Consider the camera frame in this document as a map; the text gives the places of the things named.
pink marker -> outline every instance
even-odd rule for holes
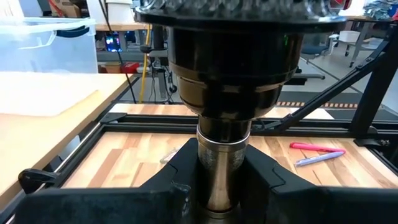
[[[345,152],[345,149],[336,149],[324,146],[316,146],[311,144],[299,143],[299,142],[292,142],[290,143],[290,147],[293,149],[305,149],[311,151],[322,151],[322,152]]]

desk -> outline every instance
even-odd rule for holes
[[[15,75],[10,85],[17,86],[24,76]],[[47,78],[49,84],[54,79],[51,74]],[[78,76],[71,78],[78,82]],[[17,177],[22,170],[44,168],[127,88],[124,74],[96,74],[92,79],[98,90],[58,116],[0,114],[0,210],[21,191]]]
[[[111,24],[112,31],[132,31],[137,29],[147,29],[148,25],[140,22],[131,22],[130,24]],[[107,24],[96,24],[95,30],[109,31]]]
[[[368,17],[365,17],[365,16],[346,16],[346,18],[347,18],[348,21],[353,21],[354,23],[358,22],[360,24],[363,24],[363,27],[361,29],[361,33],[359,34],[359,37],[358,37],[356,42],[339,41],[339,42],[343,42],[343,43],[347,44],[347,48],[346,48],[346,52],[345,52],[345,56],[346,57],[349,55],[349,47],[350,46],[355,47],[353,57],[352,57],[351,62],[349,64],[349,67],[351,68],[354,65],[354,63],[355,63],[356,58],[357,58],[360,50],[375,50],[375,49],[372,49],[372,48],[363,47],[363,44],[366,42],[365,41],[365,37],[366,37],[366,34],[369,31],[371,23],[392,22],[392,21],[378,21],[378,20],[371,19],[371,18],[368,18]]]
[[[295,108],[274,108],[266,117],[281,118]],[[193,115],[183,105],[116,105],[112,112],[129,114]],[[307,118],[332,119],[322,109]],[[105,133],[78,166],[64,188],[76,187],[138,187],[156,174],[159,160],[189,139],[189,134]],[[304,167],[293,163],[317,152],[289,149],[293,141],[342,147],[347,153],[337,159]],[[270,155],[282,166],[316,185],[396,188],[398,177],[366,148],[358,147],[352,139],[250,137],[249,143]]]

white sheet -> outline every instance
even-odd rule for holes
[[[0,73],[0,113],[56,116],[98,89],[92,75]]]

red cable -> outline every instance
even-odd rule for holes
[[[63,12],[61,11],[61,9],[58,8],[58,6],[52,0],[49,0],[49,4],[56,10],[56,12],[58,13],[58,15],[60,17],[64,17],[63,16]]]

pen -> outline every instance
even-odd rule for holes
[[[320,156],[314,156],[314,157],[310,157],[310,158],[306,158],[306,159],[301,159],[301,160],[297,161],[294,164],[294,166],[305,166],[305,165],[308,165],[308,164],[313,164],[313,163],[316,163],[316,162],[325,161],[327,159],[336,158],[336,157],[339,157],[339,156],[341,156],[343,154],[344,154],[344,152],[331,152],[331,153],[320,155]]]
[[[336,149],[330,148],[325,146],[316,146],[312,144],[305,144],[299,142],[292,142],[290,143],[290,147],[292,149],[305,149],[305,150],[312,150],[312,151],[323,151],[323,152],[345,152],[344,149]]]

